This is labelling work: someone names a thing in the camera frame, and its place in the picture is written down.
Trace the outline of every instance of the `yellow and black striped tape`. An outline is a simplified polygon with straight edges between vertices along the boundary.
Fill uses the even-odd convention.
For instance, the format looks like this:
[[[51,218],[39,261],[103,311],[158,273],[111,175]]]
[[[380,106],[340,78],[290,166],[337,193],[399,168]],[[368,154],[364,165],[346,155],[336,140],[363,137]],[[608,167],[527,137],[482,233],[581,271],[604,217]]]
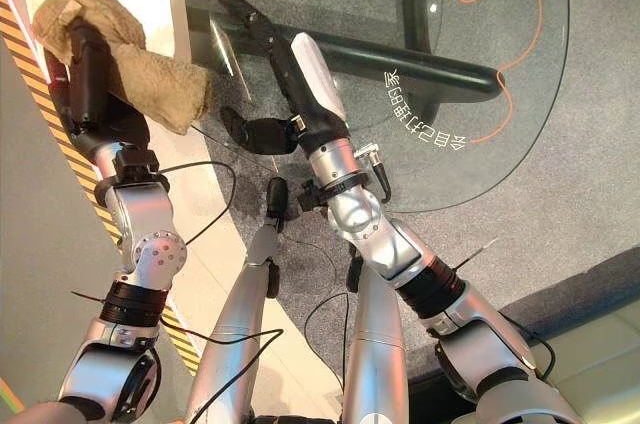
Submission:
[[[4,38],[4,42],[13,57],[13,61],[16,63],[16,66],[18,66],[18,70],[33,96],[33,100],[38,105],[42,117],[47,121],[53,138],[75,173],[76,179],[80,183],[85,196],[87,196],[93,204],[98,218],[102,221],[113,242],[117,243],[120,238],[120,231],[114,224],[111,214],[98,205],[93,195],[93,190],[98,183],[94,168],[89,161],[75,151],[69,138],[65,134],[58,113],[49,95],[47,81],[36,62],[36,56],[33,55],[26,36],[20,29],[17,19],[9,0],[0,0],[0,34]],[[170,304],[165,306],[162,316],[170,324],[184,327],[176,310],[173,309]],[[200,355],[189,336],[184,332],[176,331],[168,327],[165,327],[165,330],[167,334],[169,334],[178,355],[184,362],[189,373],[195,375],[198,364],[200,363]]]

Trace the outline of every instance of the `beige cloth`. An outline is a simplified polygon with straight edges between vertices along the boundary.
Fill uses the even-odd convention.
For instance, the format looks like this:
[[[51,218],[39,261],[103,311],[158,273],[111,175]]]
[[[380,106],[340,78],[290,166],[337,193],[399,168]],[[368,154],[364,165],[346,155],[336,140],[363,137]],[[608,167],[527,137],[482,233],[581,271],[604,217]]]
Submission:
[[[71,63],[67,25],[76,17],[94,25],[111,47],[110,91],[178,134],[186,134],[210,102],[206,69],[145,50],[142,25],[117,0],[46,0],[33,18],[40,43]]]

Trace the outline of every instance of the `robotic arm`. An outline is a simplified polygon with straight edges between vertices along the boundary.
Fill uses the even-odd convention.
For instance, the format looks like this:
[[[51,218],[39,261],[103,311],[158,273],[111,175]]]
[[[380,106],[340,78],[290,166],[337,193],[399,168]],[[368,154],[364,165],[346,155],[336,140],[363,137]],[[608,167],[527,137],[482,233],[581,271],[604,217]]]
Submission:
[[[385,217],[378,199],[365,188],[367,175],[356,158],[368,158],[388,199],[390,186],[377,146],[353,149],[340,97],[313,39],[301,33],[289,44],[249,3],[220,2],[269,57],[293,113],[292,125],[283,128],[293,129],[289,139],[300,144],[318,182],[305,184],[299,197],[303,210],[327,206],[331,227],[439,339],[442,367],[456,390],[477,402],[478,422],[581,422],[562,396],[538,378],[531,350],[502,315],[404,223]],[[234,129],[242,128],[244,134],[230,132],[232,137],[241,146],[250,141],[255,147],[251,122],[242,127],[241,116],[237,120]]]
[[[173,226],[168,182],[147,149],[144,117],[108,93],[108,44],[81,18],[68,31],[70,79],[47,52],[50,92],[71,142],[102,179],[96,200],[122,234],[122,269],[87,329],[58,402],[38,404],[10,422],[133,422],[160,385],[158,322],[187,250]]]

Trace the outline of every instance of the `black cable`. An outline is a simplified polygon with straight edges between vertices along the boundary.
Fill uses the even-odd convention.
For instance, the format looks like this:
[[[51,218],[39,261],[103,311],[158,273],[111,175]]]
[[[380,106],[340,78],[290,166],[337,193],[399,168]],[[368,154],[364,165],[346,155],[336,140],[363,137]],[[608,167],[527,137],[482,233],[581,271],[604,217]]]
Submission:
[[[78,297],[82,297],[84,299],[88,299],[90,301],[96,301],[99,302],[101,304],[104,304],[104,299],[100,299],[99,297],[93,297],[93,296],[88,296],[86,294],[82,294],[81,292],[76,292],[76,291],[71,291],[71,294],[78,296]]]
[[[547,351],[549,351],[549,365],[547,366],[547,368],[545,369],[545,371],[540,375],[540,379],[542,379],[543,381],[546,381],[547,378],[551,375],[551,371],[553,371],[553,368],[556,365],[556,352],[553,350],[553,347],[551,347],[551,344],[549,344],[547,341],[545,341],[540,334],[538,334],[535,331],[530,330],[529,328],[523,326],[522,324],[520,324],[518,321],[516,321],[515,319],[510,318],[509,316],[507,316],[506,314],[504,314],[503,312],[500,312],[500,314],[502,315],[502,317],[504,317],[507,321],[509,321],[511,324],[513,324],[514,326],[516,326],[518,329],[520,329],[522,332],[524,332],[530,339],[533,339],[535,341],[538,341],[540,344],[542,344],[544,347],[547,348]]]
[[[271,333],[271,334],[275,333],[275,335],[271,339],[269,339],[267,342],[265,342],[264,346],[262,346],[260,349],[258,349],[258,352],[255,353],[255,355],[251,358],[251,360],[247,363],[246,366],[244,366],[235,376],[233,376],[231,379],[229,379],[224,386],[222,386],[220,389],[218,389],[216,391],[216,393],[209,398],[209,400],[204,404],[204,406],[202,406],[198,410],[198,412],[196,412],[196,414],[193,416],[191,421],[189,421],[190,424],[195,424],[197,422],[197,420],[200,419],[202,414],[204,414],[206,412],[206,410],[209,408],[209,406],[211,406],[211,404],[218,397],[220,397],[220,395],[222,395],[222,393],[224,391],[229,389],[229,387],[231,387],[238,379],[240,379],[251,368],[251,366],[253,366],[253,364],[258,360],[260,355],[267,349],[269,344],[271,344],[278,337],[280,337],[284,333],[284,330],[282,330],[282,329],[273,329],[271,331],[265,331],[265,333]]]
[[[331,287],[329,288],[329,292],[331,292],[333,287],[338,282],[338,268],[336,267],[335,262],[333,262],[333,259],[331,259],[331,257],[329,257],[329,254],[327,253],[327,251],[325,251],[322,247],[320,247],[320,246],[318,246],[316,244],[313,244],[312,242],[299,241],[297,239],[294,239],[293,237],[288,236],[284,232],[282,234],[280,234],[280,235],[282,237],[284,237],[287,241],[295,242],[296,244],[301,244],[303,246],[313,247],[314,249],[317,249],[318,251],[320,251],[324,255],[324,257],[327,259],[327,262],[329,262],[329,265],[333,269],[333,284],[331,284]]]
[[[347,324],[349,324],[349,293],[344,295],[347,301],[347,310],[344,313],[344,328],[342,330],[342,392],[344,393],[344,385],[346,384],[347,374]]]
[[[199,337],[200,339],[204,339],[205,341],[209,341],[209,342],[211,342],[213,344],[221,344],[223,346],[227,345],[227,344],[237,344],[238,342],[246,341],[247,339],[253,339],[254,337],[260,337],[260,336],[265,336],[267,334],[273,334],[276,331],[282,330],[282,329],[271,329],[270,331],[261,331],[261,332],[255,333],[255,334],[250,334],[248,336],[241,337],[239,339],[234,339],[233,341],[218,341],[218,340],[213,339],[211,337],[207,337],[204,334],[200,334],[199,332],[192,331],[191,329],[185,329],[184,327],[180,327],[180,326],[176,326],[174,324],[171,324],[171,323],[167,322],[166,319],[164,317],[162,317],[162,316],[160,316],[160,322],[164,326],[168,327],[169,329],[173,329],[174,331],[180,331],[180,332],[184,332],[185,334],[191,334],[192,336]]]
[[[149,400],[147,401],[147,405],[144,410],[149,409],[153,400],[156,398],[158,391],[160,390],[160,383],[162,382],[162,363],[160,362],[160,356],[158,355],[158,351],[154,347],[149,349],[151,355],[153,356],[153,360],[156,361],[156,383],[153,386],[153,391],[151,391],[151,395],[149,396]]]
[[[261,167],[262,169],[265,169],[267,171],[269,171],[271,174],[278,174],[276,171],[274,171],[273,169],[271,169],[270,167],[267,167],[263,164],[260,164],[257,161],[254,161],[253,159],[251,159],[250,157],[247,157],[245,154],[243,154],[242,152],[237,152],[233,149],[231,149],[227,144],[220,142],[219,140],[217,140],[215,137],[213,137],[211,134],[208,134],[206,132],[204,132],[202,129],[194,126],[193,124],[191,124],[191,128],[197,132],[199,132],[203,137],[205,137],[206,139],[209,139],[211,142],[215,142],[216,144],[218,144],[219,146],[223,147],[225,150],[231,152],[232,154],[235,154],[237,157],[239,157],[240,159],[244,159],[247,162],[250,162],[251,164],[253,164],[254,166],[258,166]]]
[[[236,183],[237,183],[237,176],[235,171],[233,170],[233,168],[225,163],[225,162],[220,162],[220,161],[198,161],[198,162],[190,162],[188,164],[181,164],[179,166],[173,166],[173,167],[168,167],[166,169],[162,169],[161,171],[159,171],[161,174],[166,174],[168,172],[173,172],[173,171],[178,171],[180,169],[187,169],[189,167],[195,167],[195,166],[205,166],[205,165],[211,165],[211,166],[221,166],[224,167],[225,169],[227,169],[230,173],[231,173],[231,178],[233,179],[233,182],[231,184],[231,194],[229,195],[229,200],[227,201],[226,206],[224,207],[224,209],[220,212],[220,214],[218,214],[216,217],[213,218],[213,220],[207,224],[206,226],[204,226],[199,232],[196,233],[195,236],[193,236],[191,239],[189,239],[185,245],[189,245],[191,244],[193,241],[195,241],[198,237],[200,237],[202,234],[204,234],[207,229],[209,229],[211,226],[213,226],[216,222],[218,222],[218,220],[224,216],[224,214],[229,210],[229,207],[231,206],[231,203],[233,202],[233,197],[236,194]]]
[[[344,319],[344,332],[343,332],[343,341],[342,341],[342,381],[340,381],[340,378],[338,377],[338,375],[335,373],[335,371],[331,368],[331,366],[329,364],[327,364],[327,361],[325,361],[322,356],[320,356],[320,354],[318,354],[316,352],[316,350],[313,348],[313,346],[311,345],[311,342],[309,342],[309,337],[307,336],[307,327],[309,325],[309,321],[311,320],[311,317],[313,317],[313,315],[322,307],[324,306],[327,302],[331,301],[332,299],[335,299],[336,297],[340,297],[340,296],[345,296],[345,298],[347,299],[347,312],[345,315],[345,319]],[[329,370],[331,371],[331,373],[333,374],[333,376],[336,378],[336,381],[338,381],[338,384],[340,384],[340,389],[342,389],[342,392],[344,392],[344,377],[345,377],[345,362],[346,362],[346,351],[347,351],[347,323],[349,320],[349,294],[346,292],[340,292],[338,294],[334,294],[333,296],[329,296],[326,299],[323,299],[322,301],[320,301],[318,303],[318,305],[316,305],[316,307],[313,308],[313,310],[309,313],[309,315],[307,316],[307,318],[304,321],[304,327],[303,327],[303,332],[302,334],[304,335],[304,340],[307,342],[307,346],[309,346],[309,349],[311,349],[311,352],[313,352],[316,357],[318,359],[320,359],[320,361],[329,368]]]

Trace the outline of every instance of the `glass tabletop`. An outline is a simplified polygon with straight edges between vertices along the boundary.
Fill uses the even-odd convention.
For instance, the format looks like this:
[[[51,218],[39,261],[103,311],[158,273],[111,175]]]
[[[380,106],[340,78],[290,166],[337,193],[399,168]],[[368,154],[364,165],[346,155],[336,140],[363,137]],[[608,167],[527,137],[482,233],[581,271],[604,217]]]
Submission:
[[[194,60],[210,65],[209,17],[225,17],[216,0],[186,1]],[[285,35],[316,38],[354,147],[380,146],[392,211],[457,205],[499,184],[540,134],[564,66],[568,0],[247,1]],[[267,60],[226,30],[253,100],[245,115],[289,117]],[[234,148],[215,110],[203,126]],[[311,176],[299,151],[235,150],[293,181]]]

